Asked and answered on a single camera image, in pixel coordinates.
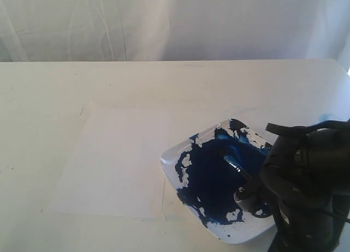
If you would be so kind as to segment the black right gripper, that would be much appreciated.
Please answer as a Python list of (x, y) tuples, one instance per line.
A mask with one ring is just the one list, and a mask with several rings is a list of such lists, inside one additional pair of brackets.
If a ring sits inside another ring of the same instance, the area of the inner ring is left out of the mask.
[(349, 124), (266, 130), (277, 139), (235, 202), (253, 215), (268, 204), (277, 228), (269, 251), (334, 251), (349, 222)]

